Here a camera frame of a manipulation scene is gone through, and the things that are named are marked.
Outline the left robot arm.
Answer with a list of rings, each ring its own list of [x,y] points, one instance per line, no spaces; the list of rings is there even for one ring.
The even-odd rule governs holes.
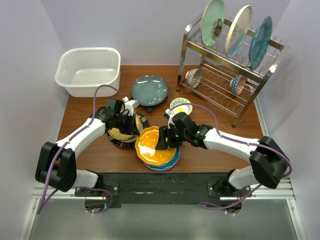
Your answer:
[[[92,196],[99,196],[104,190],[99,174],[77,169],[77,157],[109,130],[118,129],[121,134],[138,136],[135,114],[138,105],[137,100],[127,97],[121,100],[110,98],[72,134],[55,143],[46,142],[40,150],[36,181],[62,192],[85,188]]]

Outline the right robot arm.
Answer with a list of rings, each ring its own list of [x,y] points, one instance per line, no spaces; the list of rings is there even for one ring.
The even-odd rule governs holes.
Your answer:
[[[188,142],[193,147],[222,151],[249,162],[249,166],[233,169],[225,178],[219,179],[213,185],[218,193],[233,197],[254,184],[276,189],[292,172],[288,157],[269,136],[255,139],[220,132],[210,125],[196,124],[185,112],[174,114],[169,109],[164,117],[168,124],[159,128],[156,150],[177,148]]]

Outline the orange dotted scalloped plate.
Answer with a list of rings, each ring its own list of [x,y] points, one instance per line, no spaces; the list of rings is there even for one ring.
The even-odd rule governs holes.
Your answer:
[[[141,131],[136,139],[135,150],[144,164],[159,167],[168,164],[177,153],[177,148],[156,150],[159,133],[158,126],[147,127]]]

